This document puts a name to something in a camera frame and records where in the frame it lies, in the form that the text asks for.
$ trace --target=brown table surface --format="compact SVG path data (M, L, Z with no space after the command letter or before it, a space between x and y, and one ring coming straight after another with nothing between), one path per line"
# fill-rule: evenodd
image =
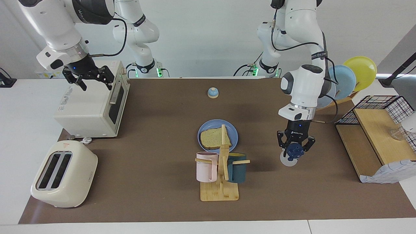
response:
M210 87L218 98L208 98ZM283 166L276 131L287 120L277 112L290 97L279 87L279 79L132 80L118 137L88 145L99 162L85 202L61 209L31 197L19 223L416 217L399 183L360 183L333 124L312 123L315 145L295 167ZM341 104L340 113L352 107ZM197 131L210 119L236 127L234 152L252 162L235 202L200 201Z

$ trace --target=mug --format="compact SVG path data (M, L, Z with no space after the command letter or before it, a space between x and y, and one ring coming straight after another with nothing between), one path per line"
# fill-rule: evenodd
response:
M227 161L228 182L243 183L245 181L245 170L247 164L235 164L234 161L246 160L247 156L242 153L229 153Z
M211 161L211 163L196 162L196 180L205 183L217 181L218 154L214 152L199 152L196 153L196 158Z

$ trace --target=mug handle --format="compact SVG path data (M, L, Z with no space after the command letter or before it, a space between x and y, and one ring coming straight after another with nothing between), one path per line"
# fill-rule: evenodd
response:
M208 179L211 182L214 182L214 175L217 174L217 162L215 159L210 159L211 161L211 177Z

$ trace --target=power outlet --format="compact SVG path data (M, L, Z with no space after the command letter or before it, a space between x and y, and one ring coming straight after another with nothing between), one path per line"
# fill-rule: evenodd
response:
M62 72L50 72L50 71L43 71L43 72L36 72L36 75L40 79L65 79Z

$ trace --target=toaster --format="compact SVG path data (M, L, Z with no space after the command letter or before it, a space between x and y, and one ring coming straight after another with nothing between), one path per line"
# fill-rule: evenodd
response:
M98 158L79 141L54 144L43 160L31 195L55 207L77 207L87 197Z

